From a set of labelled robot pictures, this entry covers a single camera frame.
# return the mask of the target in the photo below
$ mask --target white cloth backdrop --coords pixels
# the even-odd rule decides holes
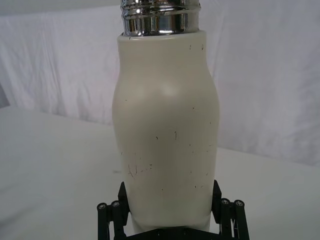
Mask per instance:
[[[320,1],[201,0],[224,148],[320,167]],[[11,105],[112,124],[119,6],[0,16]]]

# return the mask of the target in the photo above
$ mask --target chrome bottle neck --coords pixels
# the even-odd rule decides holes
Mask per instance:
[[[124,36],[142,37],[199,31],[199,0],[121,0]]]

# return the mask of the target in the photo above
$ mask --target white fabric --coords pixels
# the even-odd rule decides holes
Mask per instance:
[[[112,127],[14,107],[0,123],[0,239],[96,240],[96,206],[123,179]],[[215,176],[251,239],[319,239],[319,168],[219,148]]]
[[[320,1],[202,0],[219,145],[320,166]],[[11,105],[112,124],[119,6],[0,17]]]

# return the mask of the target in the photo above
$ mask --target white bottle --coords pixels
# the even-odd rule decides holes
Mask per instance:
[[[112,119],[137,233],[210,225],[218,97],[206,33],[198,29],[199,1],[172,2],[121,5]]]

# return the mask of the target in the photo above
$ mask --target white tablecloth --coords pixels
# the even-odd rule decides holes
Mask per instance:
[[[111,127],[0,109],[0,239],[96,239],[96,206],[116,200],[120,171]],[[216,179],[246,203],[251,239],[319,238],[320,169],[219,148]]]

